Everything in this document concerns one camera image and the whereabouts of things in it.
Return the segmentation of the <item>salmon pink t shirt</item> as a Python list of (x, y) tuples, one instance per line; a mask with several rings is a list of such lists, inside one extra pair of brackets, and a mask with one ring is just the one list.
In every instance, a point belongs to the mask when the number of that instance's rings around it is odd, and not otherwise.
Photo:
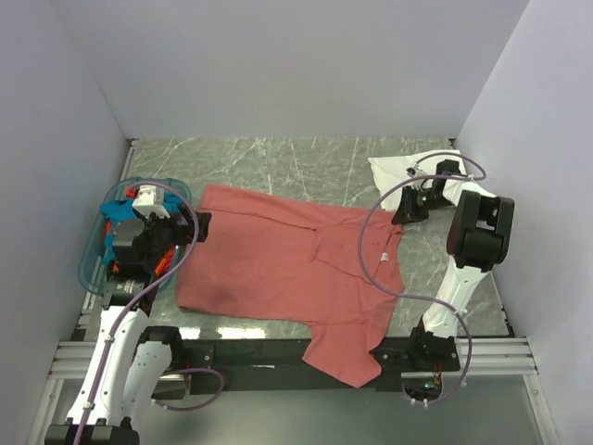
[(308, 365), (354, 388), (380, 374), (372, 350), (404, 288), (403, 229), (387, 212), (219, 184), (206, 187), (198, 207), (212, 219), (179, 272), (179, 308), (302, 323)]

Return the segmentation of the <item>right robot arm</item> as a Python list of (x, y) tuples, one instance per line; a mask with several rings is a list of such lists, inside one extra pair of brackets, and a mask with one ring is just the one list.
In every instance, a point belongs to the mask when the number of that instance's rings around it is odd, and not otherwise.
[(446, 243), (445, 277), (435, 302), (412, 329), (406, 349), (410, 365), (426, 370), (453, 357), (457, 316), (486, 275), (506, 258), (515, 201), (491, 194), (472, 180), (465, 182), (457, 160), (438, 162), (435, 179), (418, 165), (407, 173), (415, 182), (402, 188), (392, 224), (420, 223), (431, 210), (456, 208)]

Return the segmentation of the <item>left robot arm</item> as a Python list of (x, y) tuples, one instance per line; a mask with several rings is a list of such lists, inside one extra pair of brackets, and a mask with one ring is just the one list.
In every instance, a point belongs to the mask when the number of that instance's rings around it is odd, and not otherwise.
[(186, 364), (179, 329), (149, 323), (160, 284), (180, 266), (161, 263), (168, 253), (205, 241), (211, 218), (182, 206), (167, 218), (135, 215), (110, 224), (113, 257), (94, 352), (76, 400), (62, 423), (48, 427), (45, 443), (139, 443), (138, 423), (158, 380)]

